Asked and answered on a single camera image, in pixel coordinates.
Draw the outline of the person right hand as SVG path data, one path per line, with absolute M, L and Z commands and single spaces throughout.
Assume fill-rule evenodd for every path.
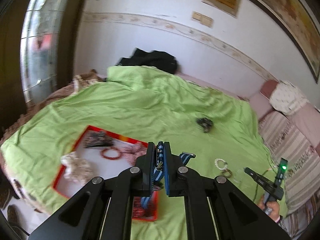
M 264 210 L 265 207 L 268 207 L 269 209 L 271 209 L 270 214 L 268 215 L 274 222 L 279 222 L 280 221 L 280 206 L 278 202 L 267 202 L 266 205 L 263 203 L 264 200 L 264 196 L 262 195 L 259 199 L 259 202 L 257 204 L 257 206 L 259 206 L 259 208 L 261 210 Z

